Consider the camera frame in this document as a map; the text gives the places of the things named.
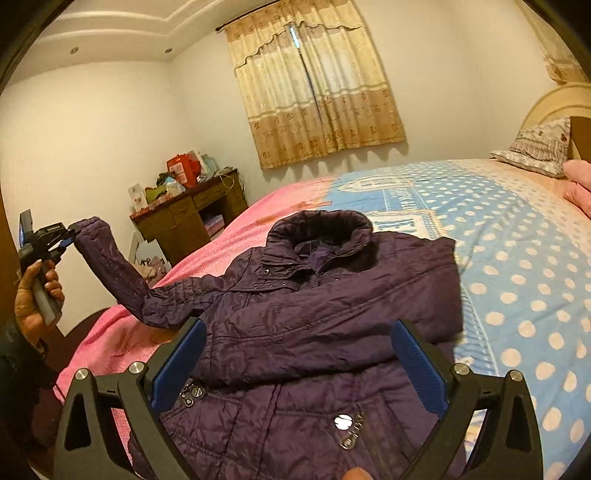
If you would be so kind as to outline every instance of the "blue clamp pad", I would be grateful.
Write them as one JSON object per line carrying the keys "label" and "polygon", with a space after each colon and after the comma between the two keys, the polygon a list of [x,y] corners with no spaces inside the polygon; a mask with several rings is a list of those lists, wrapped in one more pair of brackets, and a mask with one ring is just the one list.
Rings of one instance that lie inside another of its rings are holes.
{"label": "blue clamp pad", "polygon": [[152,410],[160,414],[173,408],[179,392],[195,368],[207,341],[207,328],[199,320],[187,332],[152,382]]}
{"label": "blue clamp pad", "polygon": [[443,378],[402,321],[392,324],[390,339],[423,406],[442,419],[449,406]]}
{"label": "blue clamp pad", "polygon": [[70,237],[70,238],[65,238],[60,242],[60,247],[61,248],[67,248],[69,247],[71,244],[74,243],[74,238]]}

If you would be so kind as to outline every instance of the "hand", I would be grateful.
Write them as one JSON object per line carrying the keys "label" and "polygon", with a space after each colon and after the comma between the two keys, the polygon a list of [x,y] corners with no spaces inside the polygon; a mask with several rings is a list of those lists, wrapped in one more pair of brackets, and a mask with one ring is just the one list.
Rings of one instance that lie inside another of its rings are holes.
{"label": "hand", "polygon": [[368,474],[365,470],[363,470],[362,468],[356,467],[353,468],[351,470],[349,470],[345,476],[343,477],[343,480],[373,480],[371,475]]}
{"label": "hand", "polygon": [[[46,265],[50,270],[45,274],[47,280],[47,283],[45,283],[45,289],[49,292],[49,295],[56,300],[64,301],[65,297],[61,291],[59,277],[54,270],[56,265],[52,261],[48,261]],[[27,268],[18,285],[17,298],[14,301],[14,315],[17,320],[17,326],[20,328],[27,341],[34,347],[37,347],[39,338],[52,330],[57,323],[54,322],[51,325],[46,325],[41,313],[37,310],[37,305],[33,299],[31,286],[33,280],[40,271],[41,260],[38,260]]]}

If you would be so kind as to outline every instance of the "jacket collar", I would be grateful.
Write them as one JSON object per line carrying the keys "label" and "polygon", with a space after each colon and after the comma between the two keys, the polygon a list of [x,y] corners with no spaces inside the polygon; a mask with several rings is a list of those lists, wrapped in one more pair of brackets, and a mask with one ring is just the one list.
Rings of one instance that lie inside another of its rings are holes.
{"label": "jacket collar", "polygon": [[352,210],[304,210],[279,220],[267,235],[261,264],[296,270],[311,268],[298,251],[308,248],[306,242],[322,239],[337,245],[333,257],[345,257],[360,251],[371,240],[373,227],[369,219]]}

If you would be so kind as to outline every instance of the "finger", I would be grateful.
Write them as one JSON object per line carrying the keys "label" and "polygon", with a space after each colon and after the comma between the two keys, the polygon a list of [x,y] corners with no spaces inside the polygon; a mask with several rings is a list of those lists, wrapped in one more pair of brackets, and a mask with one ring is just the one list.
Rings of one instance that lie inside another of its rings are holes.
{"label": "finger", "polygon": [[49,295],[51,295],[56,300],[64,301],[66,299],[66,297],[65,297],[64,293],[62,292],[61,288],[56,288],[54,290],[51,290],[49,292]]}
{"label": "finger", "polygon": [[57,280],[52,280],[45,284],[45,289],[47,291],[55,290],[57,288],[61,289],[61,283],[59,283]]}
{"label": "finger", "polygon": [[30,290],[31,286],[33,285],[33,280],[41,271],[41,260],[37,260],[33,265],[30,265],[23,273],[20,283],[18,284],[18,288],[23,290]]}
{"label": "finger", "polygon": [[45,272],[45,278],[47,281],[51,281],[51,280],[58,280],[59,276],[57,275],[57,272],[55,270],[47,270]]}
{"label": "finger", "polygon": [[345,476],[343,477],[343,480],[374,480],[374,479],[365,470],[357,467],[357,468],[353,468],[352,470],[349,470],[345,474]]}

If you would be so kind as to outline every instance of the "metal screw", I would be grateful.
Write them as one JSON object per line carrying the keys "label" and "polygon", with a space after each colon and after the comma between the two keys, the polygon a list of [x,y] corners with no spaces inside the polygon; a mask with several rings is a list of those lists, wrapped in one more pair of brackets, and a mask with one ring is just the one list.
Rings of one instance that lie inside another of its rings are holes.
{"label": "metal screw", "polygon": [[523,380],[523,374],[519,370],[511,370],[509,377],[513,382],[521,382]]}
{"label": "metal screw", "polygon": [[470,373],[470,367],[466,364],[455,364],[453,370],[458,375],[467,375]]}
{"label": "metal screw", "polygon": [[201,398],[205,395],[205,389],[203,387],[193,387],[191,390],[191,395],[193,398]]}
{"label": "metal screw", "polygon": [[76,372],[76,379],[77,380],[84,380],[86,377],[88,377],[88,370],[86,368],[80,368]]}
{"label": "metal screw", "polygon": [[129,366],[129,371],[133,374],[139,374],[144,369],[142,362],[134,362]]}

